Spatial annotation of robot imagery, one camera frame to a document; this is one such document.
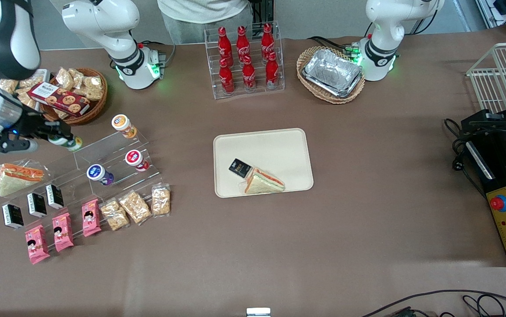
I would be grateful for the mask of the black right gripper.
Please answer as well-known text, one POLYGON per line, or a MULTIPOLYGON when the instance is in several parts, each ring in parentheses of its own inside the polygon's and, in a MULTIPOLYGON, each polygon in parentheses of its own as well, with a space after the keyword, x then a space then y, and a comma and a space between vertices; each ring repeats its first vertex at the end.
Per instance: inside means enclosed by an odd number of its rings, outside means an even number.
POLYGON ((48 133, 71 133, 71 127, 64 121, 45 121, 44 115, 35 110, 0 110, 0 132, 2 137, 14 134, 28 139, 42 139, 48 142, 57 142, 60 139, 70 142, 75 139, 73 134, 48 134, 48 133))

